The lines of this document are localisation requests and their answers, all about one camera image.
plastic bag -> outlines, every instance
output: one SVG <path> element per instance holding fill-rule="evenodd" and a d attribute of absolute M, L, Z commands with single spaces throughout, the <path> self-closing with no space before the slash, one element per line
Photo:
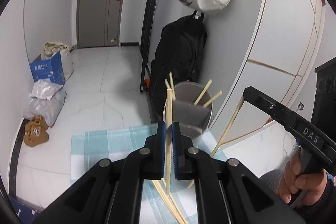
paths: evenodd
<path fill-rule="evenodd" d="M 68 80 L 71 74 L 74 72 L 71 60 L 70 50 L 73 47 L 62 42 L 47 42 L 44 44 L 44 56 L 45 58 L 53 57 L 57 52 L 61 51 L 61 60 L 65 80 Z"/>
<path fill-rule="evenodd" d="M 62 85 L 52 83 L 50 79 L 38 79 L 33 86 L 30 97 L 50 101 L 55 93 L 61 88 Z"/>
<path fill-rule="evenodd" d="M 48 100 L 32 98 L 24 112 L 24 118 L 30 120 L 34 115 L 42 115 L 48 126 L 53 126 L 64 105 L 65 89 L 61 89 Z"/>

person's hand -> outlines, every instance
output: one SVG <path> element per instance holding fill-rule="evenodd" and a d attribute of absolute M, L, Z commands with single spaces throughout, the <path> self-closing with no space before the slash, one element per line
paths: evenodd
<path fill-rule="evenodd" d="M 296 151 L 291 160 L 287 162 L 283 176 L 280 179 L 276 194 L 289 203 L 291 194 L 299 189 L 308 190 L 301 200 L 302 205 L 310 206 L 315 204 L 322 196 L 327 185 L 327 172 L 321 170 L 318 174 L 298 175 L 301 172 L 300 150 Z"/>

sleeve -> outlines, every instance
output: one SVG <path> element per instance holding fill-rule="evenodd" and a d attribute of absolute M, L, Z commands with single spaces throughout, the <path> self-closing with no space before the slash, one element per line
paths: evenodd
<path fill-rule="evenodd" d="M 297 208 L 295 211 L 300 214 L 307 224 L 330 224 L 336 219 L 336 188 L 331 180 L 322 197 L 312 206 Z"/>

brown shoe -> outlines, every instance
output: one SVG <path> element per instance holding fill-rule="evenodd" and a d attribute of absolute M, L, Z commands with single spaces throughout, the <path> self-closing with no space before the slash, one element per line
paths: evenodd
<path fill-rule="evenodd" d="M 41 127 L 44 130 L 47 130 L 49 128 L 42 115 L 34 115 L 31 118 L 31 124 L 33 126 Z"/>
<path fill-rule="evenodd" d="M 27 146 L 36 146 L 49 140 L 48 133 L 42 128 L 32 125 L 30 122 L 25 126 L 26 133 L 23 141 Z"/>

silver bolt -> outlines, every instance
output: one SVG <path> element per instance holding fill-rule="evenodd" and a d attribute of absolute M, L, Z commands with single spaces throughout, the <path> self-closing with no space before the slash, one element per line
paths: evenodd
<path fill-rule="evenodd" d="M 196 148 L 196 147 L 189 147 L 188 148 L 188 152 L 190 153 L 190 154 L 197 154 L 198 153 L 198 148 Z"/>
<path fill-rule="evenodd" d="M 229 159 L 229 164 L 233 167 L 236 167 L 239 164 L 239 160 L 237 159 Z"/>
<path fill-rule="evenodd" d="M 150 149 L 149 148 L 147 148 L 147 147 L 143 147 L 143 148 L 141 148 L 140 149 L 140 154 L 141 155 L 147 155 L 147 154 L 149 154 L 150 153 Z"/>
<path fill-rule="evenodd" d="M 109 165 L 110 165 L 110 161 L 108 159 L 102 159 L 99 162 L 100 167 L 106 167 L 106 166 L 109 166 Z"/>

